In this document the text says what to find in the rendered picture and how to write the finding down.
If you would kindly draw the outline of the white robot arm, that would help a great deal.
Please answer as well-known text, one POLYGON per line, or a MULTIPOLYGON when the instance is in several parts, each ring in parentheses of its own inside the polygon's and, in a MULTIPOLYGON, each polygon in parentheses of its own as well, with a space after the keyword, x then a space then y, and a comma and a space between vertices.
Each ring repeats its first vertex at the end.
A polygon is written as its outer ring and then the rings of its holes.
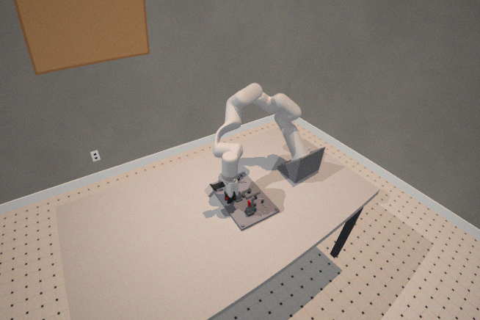
POLYGON ((302 112, 299 106, 282 93, 269 97, 259 84, 252 83, 228 99, 225 123, 218 129, 214 137, 213 153, 215 157, 222 158, 222 179, 227 182, 236 182, 238 162, 243 154, 243 147, 239 143, 219 141, 223 134, 241 126, 242 109, 251 103, 259 106, 268 114, 275 114, 274 120, 283 133, 293 158, 291 161, 310 154, 308 152, 310 147, 304 146, 297 127, 291 122, 301 116, 302 112))

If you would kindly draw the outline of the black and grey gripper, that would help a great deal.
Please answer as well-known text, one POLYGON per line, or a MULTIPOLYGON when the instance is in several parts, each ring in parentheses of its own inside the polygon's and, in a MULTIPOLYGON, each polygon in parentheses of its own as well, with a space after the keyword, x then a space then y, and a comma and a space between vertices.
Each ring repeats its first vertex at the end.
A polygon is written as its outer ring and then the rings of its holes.
POLYGON ((225 187, 222 187, 224 189, 225 193, 225 198, 228 197, 228 204, 232 203, 234 200, 236 200, 236 195, 239 195, 239 184, 238 180, 236 179, 236 182, 227 182, 222 179, 225 187))

